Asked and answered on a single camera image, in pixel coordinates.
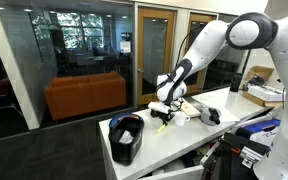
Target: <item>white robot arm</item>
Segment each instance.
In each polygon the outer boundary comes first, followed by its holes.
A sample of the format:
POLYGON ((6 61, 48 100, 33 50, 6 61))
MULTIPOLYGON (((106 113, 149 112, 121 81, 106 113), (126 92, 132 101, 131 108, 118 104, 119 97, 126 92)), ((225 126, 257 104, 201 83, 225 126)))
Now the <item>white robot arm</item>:
POLYGON ((221 21, 210 22, 175 69, 158 77, 158 99, 169 105, 182 97, 186 92, 183 80, 207 66, 226 44, 235 49, 265 48, 272 56, 287 90, 285 109, 269 155, 253 170, 259 179, 288 179, 288 17, 273 21, 264 14, 247 13, 229 26, 221 21))

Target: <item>door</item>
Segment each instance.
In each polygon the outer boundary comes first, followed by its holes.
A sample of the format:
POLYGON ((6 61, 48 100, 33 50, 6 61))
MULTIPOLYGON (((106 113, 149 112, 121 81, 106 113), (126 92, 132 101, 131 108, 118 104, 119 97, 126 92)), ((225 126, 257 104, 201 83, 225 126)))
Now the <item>door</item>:
POLYGON ((138 9, 137 104, 157 100, 157 76, 170 71, 175 12, 138 9))
MULTIPOLYGON (((189 35, 188 40, 186 41, 185 53, 191 47, 195 38, 202 31, 202 29, 206 26, 206 24, 215 19, 216 19, 216 16, 191 13, 189 25, 188 25, 188 33, 191 31, 192 32, 189 35)), ((190 77, 184 80, 185 84, 187 85, 186 94, 201 92, 205 74, 206 74, 206 68, 204 68, 203 70, 200 70, 199 72, 192 74, 190 77)))

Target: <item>yellow object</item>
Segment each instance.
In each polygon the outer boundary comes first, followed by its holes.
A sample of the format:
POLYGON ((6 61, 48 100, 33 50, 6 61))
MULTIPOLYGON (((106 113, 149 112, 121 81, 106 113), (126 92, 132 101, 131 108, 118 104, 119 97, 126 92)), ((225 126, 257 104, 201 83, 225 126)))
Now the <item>yellow object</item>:
POLYGON ((160 133, 161 131, 163 131, 163 129, 166 127, 165 124, 163 124, 163 126, 161 126, 160 128, 158 128, 157 133, 160 133))

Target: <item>black container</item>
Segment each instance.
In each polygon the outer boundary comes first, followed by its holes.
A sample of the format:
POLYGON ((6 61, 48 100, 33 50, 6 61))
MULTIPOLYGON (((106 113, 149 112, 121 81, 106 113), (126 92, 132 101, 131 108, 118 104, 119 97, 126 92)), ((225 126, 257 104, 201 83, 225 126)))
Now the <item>black container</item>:
POLYGON ((230 91, 237 92, 238 88, 240 87, 241 80, 243 78, 242 73, 235 73, 234 77, 231 80, 231 88, 230 91))
POLYGON ((130 165, 132 163, 142 145, 144 121, 140 117, 136 118, 136 116, 134 115, 135 118, 125 117, 117 121, 108 135, 113 160, 123 165, 130 165), (128 144, 119 142, 125 130, 129 131, 134 137, 133 141, 128 144))

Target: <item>orange couch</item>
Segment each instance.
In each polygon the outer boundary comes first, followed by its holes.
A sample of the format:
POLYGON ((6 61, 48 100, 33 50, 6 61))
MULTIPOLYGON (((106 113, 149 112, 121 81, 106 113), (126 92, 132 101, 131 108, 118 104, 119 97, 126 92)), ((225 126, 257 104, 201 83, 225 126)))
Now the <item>orange couch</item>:
POLYGON ((45 88, 53 120, 126 104, 126 84, 119 74, 110 73, 54 78, 45 88))

